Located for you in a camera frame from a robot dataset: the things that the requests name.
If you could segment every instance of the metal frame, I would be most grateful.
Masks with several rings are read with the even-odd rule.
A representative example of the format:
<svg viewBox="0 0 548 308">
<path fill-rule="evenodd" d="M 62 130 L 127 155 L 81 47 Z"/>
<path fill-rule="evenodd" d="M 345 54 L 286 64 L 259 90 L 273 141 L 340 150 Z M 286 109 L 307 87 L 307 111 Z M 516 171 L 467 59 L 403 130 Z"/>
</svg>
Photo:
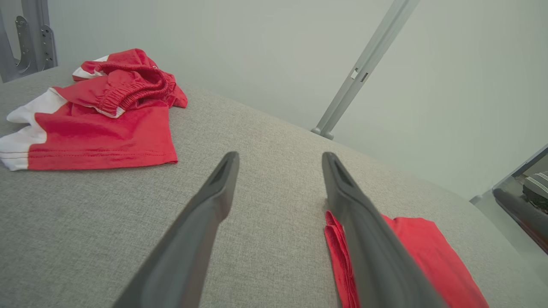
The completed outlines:
<svg viewBox="0 0 548 308">
<path fill-rule="evenodd" d="M 0 76 L 3 82 L 57 66 L 55 39 L 49 27 L 47 0 L 21 0 L 23 16 L 15 19 L 21 59 L 13 52 L 0 12 Z"/>
<path fill-rule="evenodd" d="M 333 140 L 335 127 L 363 84 L 388 50 L 420 0 L 394 0 L 362 55 L 352 67 L 318 125 L 312 132 Z"/>
</svg>

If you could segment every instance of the perforated metal bracket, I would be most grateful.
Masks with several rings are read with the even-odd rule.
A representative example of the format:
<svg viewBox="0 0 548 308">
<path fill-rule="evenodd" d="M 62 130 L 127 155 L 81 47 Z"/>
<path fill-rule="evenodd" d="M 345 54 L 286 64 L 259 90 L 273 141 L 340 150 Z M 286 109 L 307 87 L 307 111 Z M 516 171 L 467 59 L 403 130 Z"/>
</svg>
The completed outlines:
<svg viewBox="0 0 548 308">
<path fill-rule="evenodd" d="M 31 32 L 27 20 L 23 16 L 15 19 L 19 47 L 21 48 L 21 60 L 17 63 L 17 70 L 20 76 L 30 75 L 38 71 L 36 65 L 36 54 L 32 44 Z"/>
<path fill-rule="evenodd" d="M 53 30 L 48 25 L 40 27 L 42 32 L 42 50 L 44 53 L 44 70 L 57 66 L 57 53 L 55 52 L 55 40 Z"/>
</svg>

